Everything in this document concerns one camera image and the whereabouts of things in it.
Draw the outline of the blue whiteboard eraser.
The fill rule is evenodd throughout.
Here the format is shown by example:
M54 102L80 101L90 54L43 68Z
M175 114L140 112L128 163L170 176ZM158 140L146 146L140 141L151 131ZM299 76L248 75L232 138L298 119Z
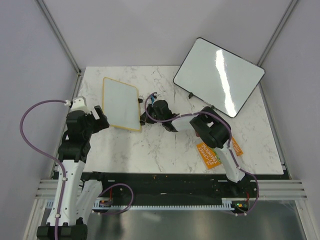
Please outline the blue whiteboard eraser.
M153 95L150 97L150 99L151 99L151 105L153 105L155 103L156 99Z

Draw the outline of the yellow framed small whiteboard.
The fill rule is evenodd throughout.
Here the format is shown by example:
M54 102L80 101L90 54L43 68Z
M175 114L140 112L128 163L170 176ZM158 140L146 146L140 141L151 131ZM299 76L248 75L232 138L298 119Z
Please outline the yellow framed small whiteboard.
M102 110L114 128L141 131L139 90L109 77L102 80Z

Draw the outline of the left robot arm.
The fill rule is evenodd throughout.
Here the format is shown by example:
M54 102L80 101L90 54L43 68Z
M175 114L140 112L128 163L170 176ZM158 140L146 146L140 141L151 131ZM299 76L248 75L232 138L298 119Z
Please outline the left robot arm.
M87 222L97 197L110 191L108 182L89 179L79 188L93 134L110 125L102 108L94 107L98 118L84 107L73 107L66 117L66 131L58 148L58 184L50 215L37 229L39 240L85 240Z

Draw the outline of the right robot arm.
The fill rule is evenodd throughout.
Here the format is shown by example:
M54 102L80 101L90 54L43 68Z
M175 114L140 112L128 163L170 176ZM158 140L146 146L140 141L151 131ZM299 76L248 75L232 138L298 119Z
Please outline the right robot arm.
M204 146L201 153L213 151L224 167L229 184L229 191L235 197L247 191L250 180L248 174L240 166L236 151L232 146L230 125L211 107L204 107L196 113L179 115L169 109L165 100L156 100L145 104L144 113L139 117L140 124L161 124L168 132L194 130Z

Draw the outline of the black framed large whiteboard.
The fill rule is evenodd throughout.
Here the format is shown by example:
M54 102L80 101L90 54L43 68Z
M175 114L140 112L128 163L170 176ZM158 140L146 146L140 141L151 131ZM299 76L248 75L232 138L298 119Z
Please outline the black framed large whiteboard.
M173 83L230 118L235 118L266 71L198 37L173 77Z

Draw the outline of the orange treehouse book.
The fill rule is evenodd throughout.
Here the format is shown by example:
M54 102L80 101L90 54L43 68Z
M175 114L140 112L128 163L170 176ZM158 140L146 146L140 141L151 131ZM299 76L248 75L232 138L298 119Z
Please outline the orange treehouse book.
M237 141L234 137L232 137L232 146L234 148L234 151L236 153L236 156L242 156L244 154L241 147L238 145ZM204 142L197 141L195 144L195 147L198 151L198 154L200 158L202 159L205 167L207 170L211 170L217 166L220 166L222 164L220 157L218 156L218 153L213 148L208 147Z

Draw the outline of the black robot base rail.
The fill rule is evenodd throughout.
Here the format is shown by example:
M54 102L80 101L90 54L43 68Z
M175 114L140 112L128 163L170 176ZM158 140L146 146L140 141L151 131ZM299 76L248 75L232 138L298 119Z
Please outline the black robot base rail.
M134 192L135 205L211 205L223 198L255 198L258 186L246 175L239 183L224 174L85 172L81 179L101 180L104 189L123 183Z

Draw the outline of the aluminium frame rail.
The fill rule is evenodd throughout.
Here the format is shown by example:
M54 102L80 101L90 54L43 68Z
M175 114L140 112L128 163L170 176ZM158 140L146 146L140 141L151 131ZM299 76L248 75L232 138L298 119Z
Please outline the aluminium frame rail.
M306 200L307 194L301 180L258 180L261 200ZM41 179L35 199L53 200L56 195L58 180Z

